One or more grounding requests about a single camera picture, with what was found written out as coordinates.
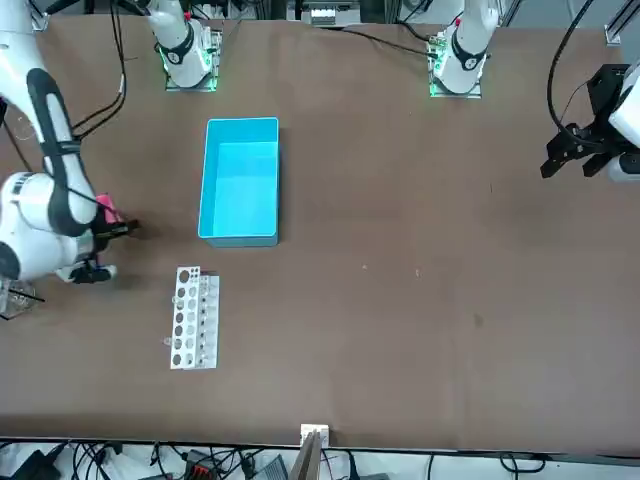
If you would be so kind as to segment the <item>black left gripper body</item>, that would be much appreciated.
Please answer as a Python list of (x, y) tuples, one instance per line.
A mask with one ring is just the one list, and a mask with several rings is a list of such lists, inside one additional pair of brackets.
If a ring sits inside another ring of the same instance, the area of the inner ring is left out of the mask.
[(568, 124), (563, 133), (568, 153), (631, 151), (631, 75), (628, 64), (605, 64), (587, 82), (594, 118), (586, 127)]

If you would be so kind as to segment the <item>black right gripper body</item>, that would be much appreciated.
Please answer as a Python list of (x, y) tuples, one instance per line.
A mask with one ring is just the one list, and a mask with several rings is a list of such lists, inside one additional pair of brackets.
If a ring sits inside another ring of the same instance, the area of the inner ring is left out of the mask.
[(131, 236), (139, 228), (138, 220), (109, 223), (104, 219), (97, 219), (92, 223), (94, 249), (105, 250), (110, 241), (123, 236)]

